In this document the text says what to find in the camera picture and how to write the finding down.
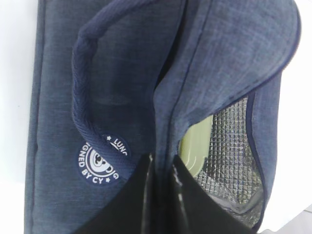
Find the silver insulated lining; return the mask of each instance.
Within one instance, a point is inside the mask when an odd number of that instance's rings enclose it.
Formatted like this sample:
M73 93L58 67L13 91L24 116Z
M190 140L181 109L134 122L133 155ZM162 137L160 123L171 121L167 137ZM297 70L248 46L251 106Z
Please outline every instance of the silver insulated lining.
M195 179L222 208L252 227L260 218L263 189L246 134L247 100L214 115L209 155Z

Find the navy fabric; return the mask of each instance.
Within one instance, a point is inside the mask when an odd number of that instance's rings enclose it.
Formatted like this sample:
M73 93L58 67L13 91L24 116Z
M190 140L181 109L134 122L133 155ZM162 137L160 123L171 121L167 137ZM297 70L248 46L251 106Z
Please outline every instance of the navy fabric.
M72 120L72 50L79 29L110 0L40 0L26 171L25 233L68 234L92 219L126 180L102 187L77 169L85 140ZM121 136L134 164L155 150L153 91L171 49L183 0L125 16L98 42L90 89L92 122Z
M154 96L156 173L162 180L187 129L280 72L300 34L292 0L203 0L187 20L190 28Z
M101 9L78 33L72 58L73 70L73 120L83 136L100 154L106 155L106 160L124 179L129 179L136 168L131 158L113 148L102 136L98 127L92 122L90 110L90 73L92 59L97 51L98 40L104 36L107 29L117 20L143 6L158 0L115 0Z

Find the circular logo patch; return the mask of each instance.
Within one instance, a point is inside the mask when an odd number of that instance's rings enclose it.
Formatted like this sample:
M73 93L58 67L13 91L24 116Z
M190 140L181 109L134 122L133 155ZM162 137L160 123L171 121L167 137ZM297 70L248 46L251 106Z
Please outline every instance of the circular logo patch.
M125 140L113 134L104 134L103 136L121 154L131 156ZM80 148L77 163L81 175L92 184L106 185L119 178L114 166L105 160L105 155L99 155L88 142Z

